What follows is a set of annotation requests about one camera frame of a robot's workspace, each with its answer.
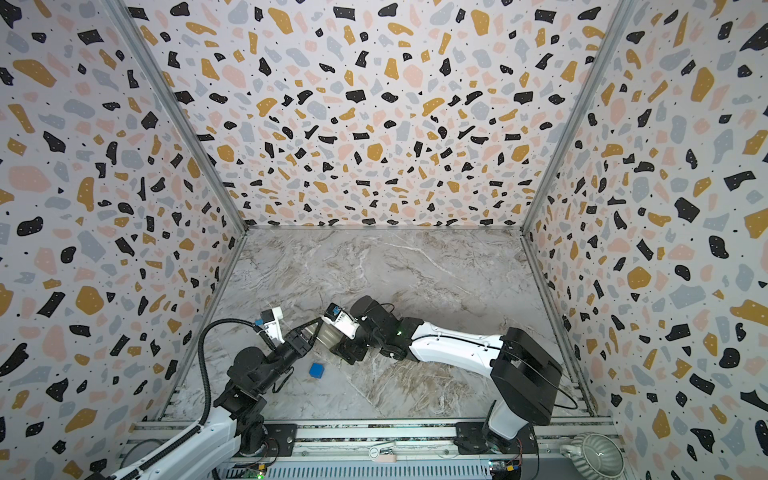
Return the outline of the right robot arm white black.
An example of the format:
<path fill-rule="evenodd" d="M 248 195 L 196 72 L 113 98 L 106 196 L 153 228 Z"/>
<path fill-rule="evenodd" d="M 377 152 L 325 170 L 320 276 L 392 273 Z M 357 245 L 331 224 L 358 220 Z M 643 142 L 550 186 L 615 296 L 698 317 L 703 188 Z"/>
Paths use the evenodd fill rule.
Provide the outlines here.
<path fill-rule="evenodd" d="M 323 321 L 337 338 L 330 351 L 349 364 L 371 349 L 397 361 L 440 363 L 490 379 L 501 400 L 491 407 L 486 430 L 504 440 L 527 426 L 551 422 L 562 366 L 527 332 L 510 327 L 497 335 L 471 334 L 413 317 L 396 317 L 369 296 L 350 311 L 330 304 Z"/>

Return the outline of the white remote control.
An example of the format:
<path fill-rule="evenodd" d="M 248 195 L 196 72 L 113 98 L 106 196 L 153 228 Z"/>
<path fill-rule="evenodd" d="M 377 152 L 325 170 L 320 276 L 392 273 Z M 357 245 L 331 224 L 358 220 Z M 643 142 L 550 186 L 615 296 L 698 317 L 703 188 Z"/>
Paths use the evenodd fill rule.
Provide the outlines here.
<path fill-rule="evenodd" d="M 343 333 L 333 325 L 322 322 L 318 327 L 316 341 L 329 351 L 332 351 L 344 338 Z"/>

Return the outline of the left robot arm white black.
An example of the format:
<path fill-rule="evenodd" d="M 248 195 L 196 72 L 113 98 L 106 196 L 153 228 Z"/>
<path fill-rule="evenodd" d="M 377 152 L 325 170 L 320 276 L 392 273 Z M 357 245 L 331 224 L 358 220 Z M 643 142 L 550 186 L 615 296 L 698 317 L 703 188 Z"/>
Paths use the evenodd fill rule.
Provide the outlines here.
<path fill-rule="evenodd" d="M 287 377 L 293 364 L 311 351 L 323 320 L 316 318 L 293 328 L 278 346 L 268 343 L 269 354 L 257 347 L 241 350 L 227 371 L 225 390 L 214 398 L 204 341 L 211 329 L 225 324 L 247 326 L 268 338 L 263 328 L 241 319 L 225 318 L 206 326 L 197 347 L 204 391 L 201 417 L 136 461 L 112 474 L 94 472 L 89 475 L 91 479 L 204 479 L 209 474 L 217 476 L 215 469 L 235 454 L 255 454 L 268 446 L 261 415 L 266 405 L 264 395 L 275 391 L 279 378 Z"/>

